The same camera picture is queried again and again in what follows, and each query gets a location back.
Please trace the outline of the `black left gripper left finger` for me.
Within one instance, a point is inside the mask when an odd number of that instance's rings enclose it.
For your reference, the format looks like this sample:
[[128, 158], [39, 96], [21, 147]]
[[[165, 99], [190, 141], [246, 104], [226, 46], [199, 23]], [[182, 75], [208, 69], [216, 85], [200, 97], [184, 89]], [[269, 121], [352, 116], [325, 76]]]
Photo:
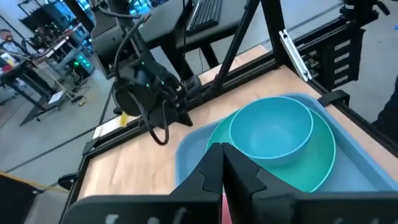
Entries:
[[223, 194], [223, 158], [222, 145], [214, 143], [170, 196], [187, 203], [220, 203]]

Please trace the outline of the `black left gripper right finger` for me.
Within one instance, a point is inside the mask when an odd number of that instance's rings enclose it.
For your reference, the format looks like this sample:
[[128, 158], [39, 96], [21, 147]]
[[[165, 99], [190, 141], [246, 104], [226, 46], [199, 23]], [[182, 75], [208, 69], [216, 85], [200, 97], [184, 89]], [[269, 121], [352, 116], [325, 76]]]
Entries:
[[293, 223], [297, 189], [223, 143], [223, 183], [233, 223]]

